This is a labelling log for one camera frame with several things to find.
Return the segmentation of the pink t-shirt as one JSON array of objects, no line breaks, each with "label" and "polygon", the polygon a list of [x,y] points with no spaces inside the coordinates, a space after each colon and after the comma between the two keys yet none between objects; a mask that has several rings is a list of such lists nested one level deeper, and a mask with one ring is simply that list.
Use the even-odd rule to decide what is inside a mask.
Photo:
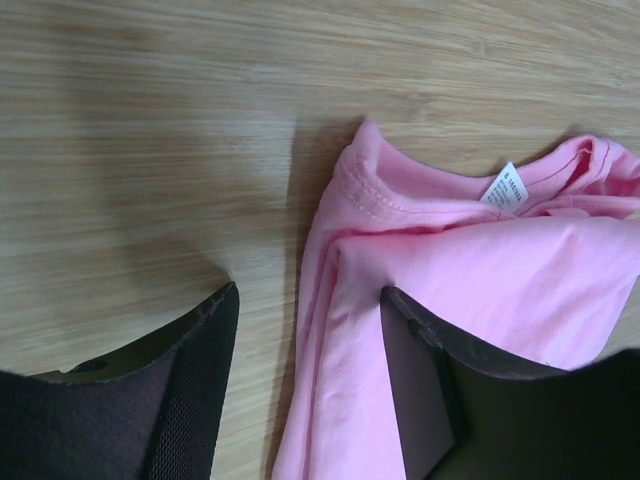
[{"label": "pink t-shirt", "polygon": [[639,160],[579,136],[474,178],[402,154],[371,120],[343,150],[304,249],[295,381],[276,479],[401,479],[379,299],[396,286],[511,353],[594,360],[639,275]]}]

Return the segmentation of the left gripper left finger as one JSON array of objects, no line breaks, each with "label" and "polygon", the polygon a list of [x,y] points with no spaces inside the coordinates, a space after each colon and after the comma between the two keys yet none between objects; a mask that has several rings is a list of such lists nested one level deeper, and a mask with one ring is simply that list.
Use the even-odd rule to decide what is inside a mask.
[{"label": "left gripper left finger", "polygon": [[229,282],[68,372],[3,371],[2,478],[209,478],[238,318]]}]

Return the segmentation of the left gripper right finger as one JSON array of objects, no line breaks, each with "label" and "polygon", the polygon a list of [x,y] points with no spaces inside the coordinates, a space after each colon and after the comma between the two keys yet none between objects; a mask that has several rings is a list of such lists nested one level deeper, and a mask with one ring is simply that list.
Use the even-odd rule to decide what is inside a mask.
[{"label": "left gripper right finger", "polygon": [[639,352],[575,370],[516,356],[402,290],[381,322],[410,479],[635,479]]}]

